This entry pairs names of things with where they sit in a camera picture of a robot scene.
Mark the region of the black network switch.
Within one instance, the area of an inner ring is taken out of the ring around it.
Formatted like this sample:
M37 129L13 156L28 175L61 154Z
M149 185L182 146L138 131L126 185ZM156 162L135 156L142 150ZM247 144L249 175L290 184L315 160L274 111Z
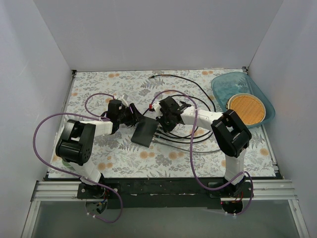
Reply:
M144 117L144 119L138 123L131 137L131 141L149 148L158 124L159 123L155 119Z

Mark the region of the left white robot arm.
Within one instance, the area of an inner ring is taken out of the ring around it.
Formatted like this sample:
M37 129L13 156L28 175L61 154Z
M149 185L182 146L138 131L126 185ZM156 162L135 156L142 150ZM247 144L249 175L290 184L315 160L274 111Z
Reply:
M135 126L144 118L133 103L128 105L124 100L112 99L98 120L68 120L55 153L79 175L85 191L94 198L101 198L106 193L105 185L100 183L104 177L90 159L95 137L112 135L121 124Z

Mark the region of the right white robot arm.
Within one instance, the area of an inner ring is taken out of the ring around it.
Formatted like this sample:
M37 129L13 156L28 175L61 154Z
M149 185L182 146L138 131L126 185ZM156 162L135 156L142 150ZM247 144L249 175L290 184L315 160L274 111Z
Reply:
M225 154L225 175L223 185L208 187L203 185L194 168L193 139L191 132L190 165L197 183L209 191L222 190L230 197L235 197L242 191L245 182L244 156L252 135L246 125L234 110L223 113L199 110L197 105L178 104L172 97L167 97L152 104L157 115L157 121L166 132L172 131L176 125L192 125L193 129L201 127L213 133L220 150Z

